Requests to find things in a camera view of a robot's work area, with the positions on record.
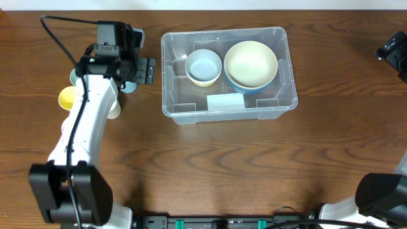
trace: bowl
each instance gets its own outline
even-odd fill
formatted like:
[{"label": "bowl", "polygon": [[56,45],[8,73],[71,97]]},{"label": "bowl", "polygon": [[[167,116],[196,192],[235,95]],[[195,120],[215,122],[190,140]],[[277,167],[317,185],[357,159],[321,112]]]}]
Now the bowl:
[{"label": "bowl", "polygon": [[185,71],[194,84],[207,87],[221,75],[222,60],[211,50],[196,50],[186,59]]},{"label": "bowl", "polygon": [[265,89],[274,79],[278,66],[274,52],[257,41],[235,44],[224,58],[226,79],[243,94],[255,94]]}]

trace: transparent storage bin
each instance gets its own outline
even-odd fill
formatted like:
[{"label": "transparent storage bin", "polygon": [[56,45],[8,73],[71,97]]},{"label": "transparent storage bin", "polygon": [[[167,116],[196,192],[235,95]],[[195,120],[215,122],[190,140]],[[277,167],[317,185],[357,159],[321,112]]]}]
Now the transparent storage bin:
[{"label": "transparent storage bin", "polygon": [[[232,94],[236,91],[228,83],[224,69],[213,85],[195,85],[186,75],[186,57],[195,50],[208,49],[216,52],[223,64],[228,50],[242,41],[259,41],[271,48],[279,61],[277,75],[260,93],[243,95],[244,106],[208,109],[208,95]],[[287,33],[281,27],[171,32],[164,34],[161,45],[163,112],[177,124],[249,118],[275,119],[298,104]]]}]

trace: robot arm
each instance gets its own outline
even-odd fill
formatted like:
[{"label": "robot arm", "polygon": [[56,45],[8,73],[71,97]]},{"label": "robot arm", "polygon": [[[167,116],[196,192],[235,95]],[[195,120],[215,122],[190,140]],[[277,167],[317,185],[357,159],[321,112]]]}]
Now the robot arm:
[{"label": "robot arm", "polygon": [[[116,98],[118,89],[112,78],[103,75],[87,74],[84,76],[88,87],[88,103],[79,121],[75,134],[72,152],[72,165],[86,162],[87,165],[99,167],[100,141],[102,140],[107,115]],[[66,165],[66,146],[72,131],[73,123],[78,116],[83,100],[83,86],[81,80],[77,82],[77,94],[67,119],[65,129],[48,162],[54,165]]]},{"label": "robot arm", "polygon": [[[75,63],[47,28],[44,18],[97,24],[97,44],[89,46],[81,60]],[[87,90],[87,100],[83,101],[86,92],[83,82],[76,82],[78,91],[57,146],[46,164],[33,164],[30,169],[29,182],[41,214],[47,223],[74,225],[79,222],[80,216],[80,226],[131,228],[132,211],[113,203],[112,189],[97,167],[106,120],[112,105],[119,106],[118,88],[125,88],[126,82],[153,83],[155,60],[138,58],[144,33],[122,22],[91,22],[54,16],[44,16],[40,20],[74,62]],[[78,118],[73,144],[69,145],[72,146],[71,161],[67,163],[67,145]],[[67,180],[69,187],[62,184]]]},{"label": "robot arm", "polygon": [[[386,60],[407,83],[407,36],[396,33],[375,55]],[[368,174],[357,187],[356,195],[336,204],[326,204],[319,219],[333,219],[354,223],[371,223],[380,227],[407,226],[407,152],[394,174]],[[325,229],[340,226],[321,225]]]}]

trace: wood grain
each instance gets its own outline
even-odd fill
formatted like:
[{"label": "wood grain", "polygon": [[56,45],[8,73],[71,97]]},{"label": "wood grain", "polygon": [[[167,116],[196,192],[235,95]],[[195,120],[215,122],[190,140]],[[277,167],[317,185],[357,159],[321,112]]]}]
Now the wood grain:
[{"label": "wood grain", "polygon": [[[176,125],[162,113],[161,63],[153,86],[121,95],[106,124],[100,171],[114,199],[137,212],[267,215],[306,211],[354,194],[363,175],[392,172],[407,147],[407,86],[373,55],[405,11],[65,11],[0,15],[0,225],[45,225],[27,182],[60,137],[68,59],[42,14],[119,20],[143,28],[141,55],[160,60],[166,32],[281,26],[288,34],[298,107],[277,120]],[[92,25],[49,22],[75,58]]]}]

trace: black cable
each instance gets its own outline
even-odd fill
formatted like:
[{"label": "black cable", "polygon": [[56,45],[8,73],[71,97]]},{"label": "black cable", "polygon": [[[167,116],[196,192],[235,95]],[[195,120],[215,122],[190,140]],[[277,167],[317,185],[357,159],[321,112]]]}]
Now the black cable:
[{"label": "black cable", "polygon": [[352,228],[362,228],[362,229],[383,229],[378,226],[373,226],[369,224],[362,224],[362,223],[352,223],[346,221],[338,221],[338,220],[327,220],[327,219],[302,219],[296,221],[286,221],[282,223],[277,223],[272,226],[268,226],[264,229],[275,229],[289,225],[319,225],[319,224],[326,224],[326,225],[337,225],[337,226],[344,226],[344,227],[352,227]]},{"label": "black cable", "polygon": [[88,21],[88,20],[79,20],[79,19],[73,19],[73,18],[64,18],[64,17],[57,17],[57,16],[49,16],[49,15],[43,15],[39,18],[39,21],[43,25],[45,31],[50,35],[50,37],[56,42],[56,44],[64,51],[64,53],[67,55],[69,60],[73,63],[74,68],[76,70],[76,75],[77,77],[80,77],[82,79],[82,84],[83,84],[83,100],[81,107],[78,112],[78,116],[76,117],[76,120],[74,122],[74,125],[72,127],[72,132],[71,135],[69,136],[68,144],[66,147],[66,176],[67,176],[67,182],[68,182],[68,190],[69,190],[69,195],[71,196],[72,204],[74,207],[75,215],[76,215],[76,222],[78,224],[78,228],[82,229],[82,221],[81,221],[81,215],[79,213],[79,206],[78,206],[78,200],[76,197],[76,194],[74,192],[73,184],[72,184],[72,169],[71,169],[71,156],[73,152],[73,141],[76,133],[76,129],[78,128],[79,121],[81,120],[83,111],[85,110],[86,102],[88,100],[88,87],[86,86],[86,81],[83,77],[83,73],[80,72],[79,68],[77,67],[77,63],[72,57],[72,55],[68,52],[68,50],[63,46],[63,44],[58,40],[57,37],[49,30],[48,26],[45,24],[45,19],[55,19],[55,20],[65,20],[69,22],[80,22],[80,23],[88,23],[88,24],[96,24],[96,22],[93,21]]}]

